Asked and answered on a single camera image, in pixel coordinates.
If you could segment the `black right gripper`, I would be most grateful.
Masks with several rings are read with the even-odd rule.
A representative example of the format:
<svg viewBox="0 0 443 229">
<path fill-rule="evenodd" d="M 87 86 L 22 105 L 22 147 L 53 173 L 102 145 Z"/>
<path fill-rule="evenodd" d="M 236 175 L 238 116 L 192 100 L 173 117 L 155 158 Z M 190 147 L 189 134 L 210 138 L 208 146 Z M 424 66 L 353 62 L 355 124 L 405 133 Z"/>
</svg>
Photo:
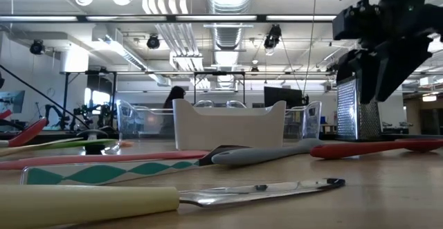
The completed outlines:
<svg viewBox="0 0 443 229">
<path fill-rule="evenodd" d="M 424 0 L 360 0 L 352 21 L 361 46 L 352 51 L 359 60 L 360 101 L 369 104 L 375 95 L 384 102 L 433 56 L 429 35 L 442 33 L 442 8 Z"/>
</svg>

